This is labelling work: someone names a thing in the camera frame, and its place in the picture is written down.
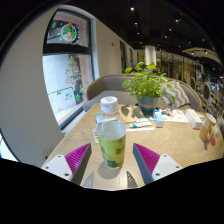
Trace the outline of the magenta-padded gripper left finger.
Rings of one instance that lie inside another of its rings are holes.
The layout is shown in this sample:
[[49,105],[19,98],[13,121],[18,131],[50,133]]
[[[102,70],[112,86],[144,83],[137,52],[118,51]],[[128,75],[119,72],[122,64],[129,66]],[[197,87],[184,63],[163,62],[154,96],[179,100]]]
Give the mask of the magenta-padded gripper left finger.
[[79,185],[91,153],[91,144],[88,143],[67,155],[57,154],[42,169]]

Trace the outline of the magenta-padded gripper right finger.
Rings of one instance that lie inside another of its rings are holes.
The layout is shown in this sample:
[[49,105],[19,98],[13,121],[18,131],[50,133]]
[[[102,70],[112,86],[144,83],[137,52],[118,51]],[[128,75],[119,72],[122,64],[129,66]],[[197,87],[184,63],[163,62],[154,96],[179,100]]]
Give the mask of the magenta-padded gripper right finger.
[[133,154],[145,184],[152,183],[182,169],[182,166],[168,154],[159,155],[137,143],[133,144]]

